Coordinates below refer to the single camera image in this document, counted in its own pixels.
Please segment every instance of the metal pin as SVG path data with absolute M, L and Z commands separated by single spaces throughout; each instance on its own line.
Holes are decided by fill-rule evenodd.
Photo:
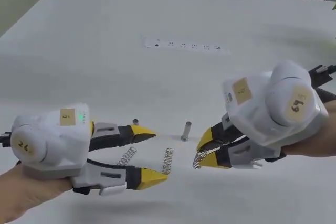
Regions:
M 134 125 L 139 125 L 139 120 L 138 119 L 133 119 L 133 124 Z
M 188 121 L 188 122 L 185 123 L 184 131 L 183 131 L 183 134 L 181 136 L 182 141 L 187 141 L 188 140 L 190 128 L 191 128 L 191 122 Z

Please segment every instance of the power strip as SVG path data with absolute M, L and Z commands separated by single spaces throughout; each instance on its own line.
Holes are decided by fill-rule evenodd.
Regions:
M 224 54 L 230 55 L 230 51 L 220 45 L 200 44 L 195 42 L 162 40 L 162 39 L 146 39 L 145 46 L 148 48 L 164 48 L 186 50 L 191 52 L 202 52 L 207 54 Z

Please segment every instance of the handwritten number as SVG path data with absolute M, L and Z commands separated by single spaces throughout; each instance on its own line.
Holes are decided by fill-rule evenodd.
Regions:
M 19 142 L 18 146 L 21 147 L 22 149 L 24 149 L 26 152 L 29 151 L 28 144 L 24 145 L 24 143 L 22 141 Z
M 295 100 L 292 106 L 292 110 L 297 113 L 300 111 L 299 105 L 304 105 L 305 103 L 299 100 Z

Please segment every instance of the label sticker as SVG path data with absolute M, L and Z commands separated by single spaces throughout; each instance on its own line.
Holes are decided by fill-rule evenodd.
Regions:
M 76 110 L 75 109 L 61 109 L 59 125 L 60 126 L 75 126 L 76 125 Z
M 23 141 L 19 138 L 13 139 L 12 148 L 16 148 L 17 150 L 19 150 L 24 155 L 33 156 L 33 154 L 34 154 L 33 147 L 31 145 L 28 145 L 27 143 L 25 143 L 25 141 Z
M 246 78 L 242 78 L 233 83 L 232 90 L 235 94 L 238 105 L 241 105 L 242 103 L 252 99 L 252 93 L 247 84 Z
M 162 39 L 146 39 L 145 46 L 148 48 L 166 48 L 186 50 L 191 52 L 203 52 L 208 54 L 224 54 L 230 55 L 230 51 L 221 45 L 208 45 L 195 42 L 162 40 Z
M 307 104 L 311 102 L 311 90 L 305 86 L 296 85 L 286 109 L 286 118 L 291 121 L 301 122 L 305 120 Z

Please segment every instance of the spring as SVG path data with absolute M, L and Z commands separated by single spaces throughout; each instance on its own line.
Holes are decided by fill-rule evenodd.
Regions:
M 163 174 L 170 174 L 172 169 L 172 163 L 173 163 L 173 155 L 174 155 L 174 149 L 167 148 L 164 155 L 164 160 L 162 164 L 162 173 Z
M 193 168 L 196 170 L 201 169 L 200 162 L 205 158 L 205 156 L 208 155 L 207 151 L 199 151 L 196 153 L 194 162 L 193 162 Z
M 130 147 L 125 154 L 122 156 L 122 158 L 119 160 L 117 165 L 127 165 L 127 163 L 131 160 L 131 158 L 136 154 L 137 149 L 133 146 Z

